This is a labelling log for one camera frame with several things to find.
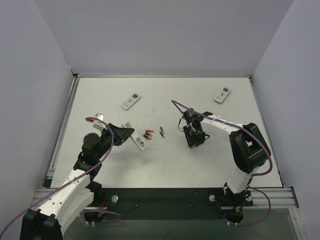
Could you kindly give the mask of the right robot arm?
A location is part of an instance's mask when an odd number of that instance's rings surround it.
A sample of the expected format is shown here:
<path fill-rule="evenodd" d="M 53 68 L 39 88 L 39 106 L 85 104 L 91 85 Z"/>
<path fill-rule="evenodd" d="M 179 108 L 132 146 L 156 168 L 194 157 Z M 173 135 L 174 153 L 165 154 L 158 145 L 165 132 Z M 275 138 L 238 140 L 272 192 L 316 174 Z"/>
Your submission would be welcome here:
<path fill-rule="evenodd" d="M 258 126 L 235 124 L 211 112 L 198 114 L 193 109 L 186 110 L 182 119 L 186 122 L 182 131 L 189 148 L 204 144 L 212 135 L 230 143 L 236 168 L 223 191 L 227 198 L 243 196 L 257 170 L 271 159 L 271 151 Z"/>

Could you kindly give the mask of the black battery pair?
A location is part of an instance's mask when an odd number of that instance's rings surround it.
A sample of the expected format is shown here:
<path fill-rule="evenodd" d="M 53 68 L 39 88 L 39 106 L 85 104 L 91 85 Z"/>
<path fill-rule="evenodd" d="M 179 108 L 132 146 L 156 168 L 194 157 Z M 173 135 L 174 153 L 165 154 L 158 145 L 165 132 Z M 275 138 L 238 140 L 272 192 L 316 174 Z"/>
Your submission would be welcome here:
<path fill-rule="evenodd" d="M 161 134 L 161 136 L 164 138 L 165 137 L 165 135 L 164 135 L 164 130 L 163 130 L 163 128 L 162 127 L 160 127 L 160 131 L 159 131 L 159 133 Z"/>

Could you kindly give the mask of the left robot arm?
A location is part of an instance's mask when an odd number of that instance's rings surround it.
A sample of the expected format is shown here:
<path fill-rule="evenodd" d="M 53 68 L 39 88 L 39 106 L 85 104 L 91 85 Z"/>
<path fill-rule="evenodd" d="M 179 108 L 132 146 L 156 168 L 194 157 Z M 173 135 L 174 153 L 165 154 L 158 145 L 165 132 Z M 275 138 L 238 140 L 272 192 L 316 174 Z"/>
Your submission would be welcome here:
<path fill-rule="evenodd" d="M 101 203 L 101 184 L 94 181 L 112 147 L 122 145 L 135 132 L 132 127 L 117 127 L 96 117 L 88 118 L 100 131 L 83 138 L 81 152 L 64 183 L 46 196 L 36 209 L 23 216 L 21 240 L 61 240 L 78 215 L 88 206 Z"/>

